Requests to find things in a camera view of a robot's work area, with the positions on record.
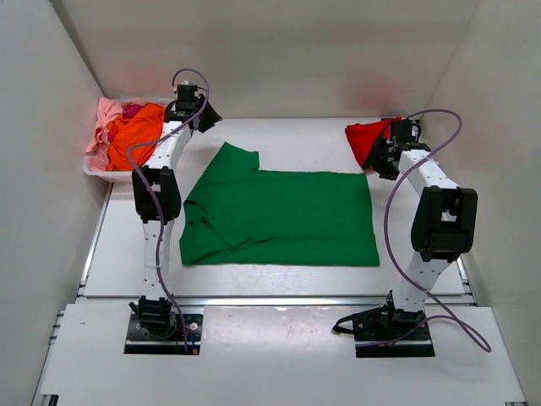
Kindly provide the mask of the green t shirt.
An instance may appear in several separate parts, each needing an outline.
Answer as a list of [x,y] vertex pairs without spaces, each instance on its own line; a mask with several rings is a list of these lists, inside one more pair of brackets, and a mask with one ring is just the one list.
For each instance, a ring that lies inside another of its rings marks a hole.
[[258,152],[224,143],[183,208],[187,266],[380,264],[362,173],[263,170]]

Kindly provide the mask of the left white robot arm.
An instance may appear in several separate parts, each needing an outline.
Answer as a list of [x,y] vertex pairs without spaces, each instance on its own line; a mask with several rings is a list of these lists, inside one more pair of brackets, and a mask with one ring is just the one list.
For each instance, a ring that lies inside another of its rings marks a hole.
[[182,208],[175,169],[193,133],[204,133],[221,121],[207,89],[184,81],[173,93],[176,98],[166,106],[159,138],[128,148],[135,210],[145,238],[143,293],[130,307],[140,327],[158,340],[186,331],[182,311],[167,287],[172,229]]

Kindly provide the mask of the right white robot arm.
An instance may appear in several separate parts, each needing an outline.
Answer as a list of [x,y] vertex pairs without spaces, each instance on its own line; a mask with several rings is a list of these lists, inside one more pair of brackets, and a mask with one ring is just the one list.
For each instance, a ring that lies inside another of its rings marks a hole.
[[345,129],[357,163],[396,186],[409,182],[419,197],[411,229],[413,256],[403,282],[381,307],[355,316],[356,339],[365,345],[390,345],[416,339],[428,327],[424,307],[441,273],[473,246],[478,195],[451,180],[420,141],[411,119],[388,118]]

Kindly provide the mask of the folded red t shirt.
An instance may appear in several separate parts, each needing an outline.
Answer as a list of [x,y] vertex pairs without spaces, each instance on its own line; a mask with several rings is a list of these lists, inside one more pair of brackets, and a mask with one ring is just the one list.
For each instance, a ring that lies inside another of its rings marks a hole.
[[391,135],[391,122],[401,119],[402,117],[384,118],[379,122],[350,124],[345,128],[347,142],[360,167],[364,165],[380,133],[383,133],[383,138],[388,140]]

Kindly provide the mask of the magenta t shirt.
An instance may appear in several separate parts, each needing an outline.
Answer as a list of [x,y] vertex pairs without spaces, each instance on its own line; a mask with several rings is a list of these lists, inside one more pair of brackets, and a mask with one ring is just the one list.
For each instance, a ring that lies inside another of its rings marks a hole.
[[139,104],[139,103],[124,104],[123,105],[123,118],[131,119],[135,117],[144,106],[145,106],[144,104]]

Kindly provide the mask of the orange t shirt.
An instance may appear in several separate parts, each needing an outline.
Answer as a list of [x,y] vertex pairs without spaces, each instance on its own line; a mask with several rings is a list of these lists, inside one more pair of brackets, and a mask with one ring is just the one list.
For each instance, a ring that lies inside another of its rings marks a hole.
[[110,145],[108,148],[109,172],[131,172],[133,165],[128,159],[131,145],[144,144],[161,138],[165,108],[150,103],[131,118],[122,116],[108,125]]

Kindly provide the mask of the white plastic basket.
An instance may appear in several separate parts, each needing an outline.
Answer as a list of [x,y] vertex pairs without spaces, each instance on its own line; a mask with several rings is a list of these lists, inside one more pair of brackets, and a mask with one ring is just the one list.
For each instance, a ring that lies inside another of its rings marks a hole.
[[143,166],[156,148],[149,143],[162,136],[165,111],[164,105],[140,98],[100,98],[94,134],[85,149],[89,172],[97,176],[130,174],[131,160]]

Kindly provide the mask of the pink t shirt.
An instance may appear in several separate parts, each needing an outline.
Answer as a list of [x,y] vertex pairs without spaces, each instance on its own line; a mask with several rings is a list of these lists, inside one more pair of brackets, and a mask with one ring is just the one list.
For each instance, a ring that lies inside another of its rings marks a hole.
[[100,97],[96,110],[94,135],[85,150],[85,162],[92,172],[104,172],[109,164],[108,125],[123,115],[123,102]]

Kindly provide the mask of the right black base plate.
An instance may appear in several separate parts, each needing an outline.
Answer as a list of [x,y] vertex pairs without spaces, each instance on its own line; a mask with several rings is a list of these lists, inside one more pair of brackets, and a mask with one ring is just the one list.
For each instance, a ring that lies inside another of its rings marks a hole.
[[429,327],[418,324],[423,319],[418,315],[401,323],[388,306],[381,306],[342,317],[331,332],[353,335],[358,359],[435,357]]

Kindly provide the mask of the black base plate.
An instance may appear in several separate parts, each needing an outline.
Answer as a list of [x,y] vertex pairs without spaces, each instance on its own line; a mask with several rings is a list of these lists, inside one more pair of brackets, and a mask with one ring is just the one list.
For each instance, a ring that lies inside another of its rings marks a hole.
[[388,306],[381,306],[342,317],[331,332],[353,335],[358,359],[435,357],[429,327],[418,324],[423,319],[418,315],[401,323]]
[[144,328],[137,315],[132,312],[129,318],[123,352],[125,354],[145,355],[199,355],[204,313],[184,313],[187,332],[184,333],[179,317],[165,331],[150,331]]

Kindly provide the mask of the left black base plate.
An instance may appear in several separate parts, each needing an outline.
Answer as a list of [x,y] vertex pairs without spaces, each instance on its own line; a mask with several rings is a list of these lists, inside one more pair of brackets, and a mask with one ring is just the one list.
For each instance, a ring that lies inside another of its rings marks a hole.
[[187,332],[184,333],[179,317],[165,331],[150,331],[144,328],[137,315],[132,312],[129,318],[123,352],[125,354],[145,355],[199,355],[204,313],[184,313]]

